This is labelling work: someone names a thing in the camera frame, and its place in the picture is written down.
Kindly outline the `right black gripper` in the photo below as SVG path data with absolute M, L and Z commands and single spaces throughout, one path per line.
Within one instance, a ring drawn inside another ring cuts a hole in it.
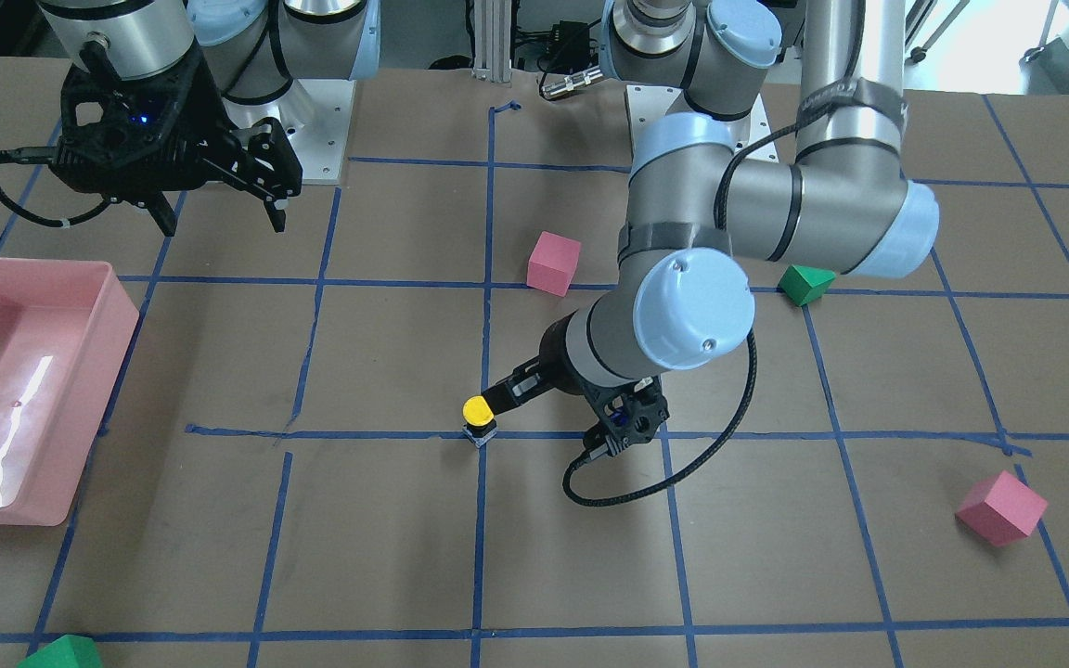
M 144 201 L 165 237 L 175 236 L 179 214 L 162 191 L 224 182 L 264 202 L 273 231 L 285 231 L 300 160 L 278 120 L 241 128 L 229 119 L 196 43 L 145 79 L 122 79 L 100 42 L 80 55 L 88 63 L 72 65 L 60 93 L 62 135 L 48 161 L 56 177 L 78 193 Z

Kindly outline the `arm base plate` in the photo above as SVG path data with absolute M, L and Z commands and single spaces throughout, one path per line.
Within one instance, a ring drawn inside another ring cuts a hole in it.
M 187 144 L 181 189 L 219 183 L 285 207 L 305 185 L 339 182 L 355 84 L 247 73 L 237 86 L 217 79 L 211 125 Z
M 739 152 L 773 131 L 762 97 L 754 100 L 750 114 L 731 122 L 695 111 L 675 87 L 630 84 L 625 97 L 633 171 L 683 147 L 715 145 Z

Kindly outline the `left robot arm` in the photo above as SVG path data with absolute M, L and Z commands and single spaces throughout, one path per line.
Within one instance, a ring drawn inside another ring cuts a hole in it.
M 902 173 L 907 9 L 810 1 L 793 164 L 764 160 L 748 122 L 783 47 L 759 1 L 610 1 L 599 66 L 611 79 L 678 89 L 641 133 L 628 178 L 616 288 L 553 323 L 534 359 L 471 398 L 466 432 L 551 390 L 586 399 L 591 453 L 646 442 L 667 420 L 659 377 L 708 364 L 752 333 L 742 259 L 902 278 L 938 236 L 938 202 Z

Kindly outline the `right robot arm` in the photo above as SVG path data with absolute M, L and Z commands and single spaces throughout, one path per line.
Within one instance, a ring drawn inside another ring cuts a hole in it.
M 171 191 L 224 183 L 263 204 L 276 232 L 303 190 L 297 152 L 317 126 L 304 80 L 379 68 L 377 1 L 41 1 L 71 56 L 55 147 L 19 149 L 100 203 L 42 226 L 84 223 L 128 203 L 166 237 Z

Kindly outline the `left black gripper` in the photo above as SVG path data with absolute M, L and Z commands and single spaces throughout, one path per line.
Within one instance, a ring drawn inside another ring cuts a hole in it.
M 540 339 L 538 355 L 483 391 L 489 410 L 501 415 L 549 390 L 560 390 L 585 398 L 597 415 L 595 426 L 583 436 L 586 456 L 618 456 L 628 445 L 652 440 L 669 418 L 659 378 L 591 383 L 569 359 L 568 326 L 567 320 L 552 323 Z

